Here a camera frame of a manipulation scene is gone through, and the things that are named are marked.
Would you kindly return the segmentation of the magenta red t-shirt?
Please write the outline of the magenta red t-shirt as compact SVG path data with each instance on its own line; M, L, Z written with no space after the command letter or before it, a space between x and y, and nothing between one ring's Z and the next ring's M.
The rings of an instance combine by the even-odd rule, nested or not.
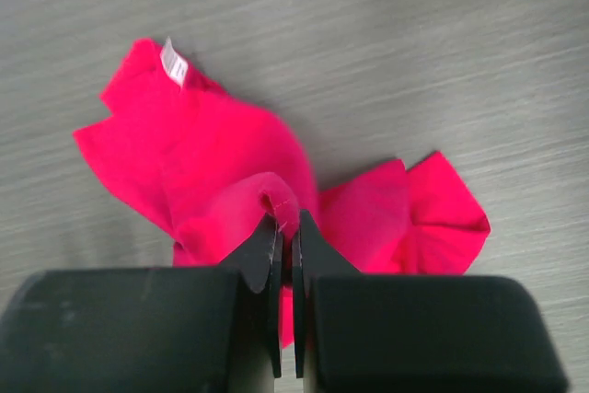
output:
M392 159L322 190L294 132L231 97L170 44L136 41L101 93L110 116L75 132L98 180L169 234L177 266L223 260L271 215L285 239L308 211L362 272L461 274L491 231L441 153Z

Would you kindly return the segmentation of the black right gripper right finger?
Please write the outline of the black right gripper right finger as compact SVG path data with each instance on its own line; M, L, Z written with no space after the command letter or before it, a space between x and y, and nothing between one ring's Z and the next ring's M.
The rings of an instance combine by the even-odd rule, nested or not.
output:
M307 210L300 211L291 252L295 372L297 378L303 378L310 331L308 318L312 317L309 301L312 280L327 275L355 275L360 271L327 242Z

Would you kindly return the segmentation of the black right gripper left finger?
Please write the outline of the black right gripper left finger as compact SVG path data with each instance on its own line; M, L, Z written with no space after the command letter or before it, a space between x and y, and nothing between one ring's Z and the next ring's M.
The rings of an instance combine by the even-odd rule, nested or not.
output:
M281 286L283 235L276 220L265 214L254 232L220 265L240 272L253 305L249 309L260 343L270 359L271 374L282 376Z

